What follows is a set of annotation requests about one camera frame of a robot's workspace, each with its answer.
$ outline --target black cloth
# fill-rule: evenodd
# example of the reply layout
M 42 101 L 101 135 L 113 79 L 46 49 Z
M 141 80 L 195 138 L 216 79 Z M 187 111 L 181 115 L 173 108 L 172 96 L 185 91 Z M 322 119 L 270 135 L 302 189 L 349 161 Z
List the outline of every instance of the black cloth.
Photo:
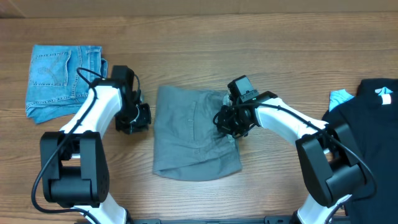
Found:
M 392 90 L 392 103 L 382 105 L 376 89 Z M 398 223 L 398 80 L 363 80 L 357 97 L 326 113 L 323 120 L 349 124 L 364 162 L 376 176 L 378 190 L 368 200 L 346 203 L 351 223 Z M 353 199 L 372 193 L 367 186 L 353 194 Z

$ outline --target gray cloth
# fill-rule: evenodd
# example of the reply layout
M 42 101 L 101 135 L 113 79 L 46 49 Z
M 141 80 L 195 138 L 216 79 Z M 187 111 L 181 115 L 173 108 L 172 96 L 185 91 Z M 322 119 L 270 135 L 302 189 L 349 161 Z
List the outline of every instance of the gray cloth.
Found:
M 155 115 L 154 173 L 177 180 L 204 181 L 242 169 L 238 142 L 213 124 L 226 91 L 161 86 Z

